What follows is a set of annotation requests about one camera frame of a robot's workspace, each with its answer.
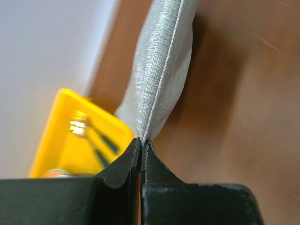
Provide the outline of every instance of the wooden table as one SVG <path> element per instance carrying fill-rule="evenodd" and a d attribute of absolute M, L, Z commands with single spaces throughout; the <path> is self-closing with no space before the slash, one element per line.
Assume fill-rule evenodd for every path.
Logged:
<path fill-rule="evenodd" d="M 110 112 L 150 2 L 121 3 L 90 94 Z M 186 182 L 248 186 L 267 225 L 300 224 L 299 21 L 297 0 L 201 0 L 187 82 L 154 141 Z"/>

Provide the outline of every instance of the white wall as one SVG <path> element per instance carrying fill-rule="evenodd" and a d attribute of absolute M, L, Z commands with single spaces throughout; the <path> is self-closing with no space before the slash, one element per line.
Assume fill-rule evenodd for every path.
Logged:
<path fill-rule="evenodd" d="M 84 93 L 118 2 L 0 1 L 0 178 L 28 176 L 56 92 Z"/>

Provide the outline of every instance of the gray cloth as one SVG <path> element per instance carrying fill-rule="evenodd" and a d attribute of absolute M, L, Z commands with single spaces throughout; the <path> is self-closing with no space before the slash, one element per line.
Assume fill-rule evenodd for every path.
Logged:
<path fill-rule="evenodd" d="M 124 99 L 116 111 L 144 144 L 178 101 L 192 52 L 198 0 L 154 0 L 142 28 Z"/>

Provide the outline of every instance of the yellow bin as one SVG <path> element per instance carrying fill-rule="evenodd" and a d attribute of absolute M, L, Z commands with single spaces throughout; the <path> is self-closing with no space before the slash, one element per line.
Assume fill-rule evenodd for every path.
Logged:
<path fill-rule="evenodd" d="M 134 138 L 118 118 L 68 89 L 55 99 L 30 177 L 50 169 L 96 174 L 120 156 Z"/>

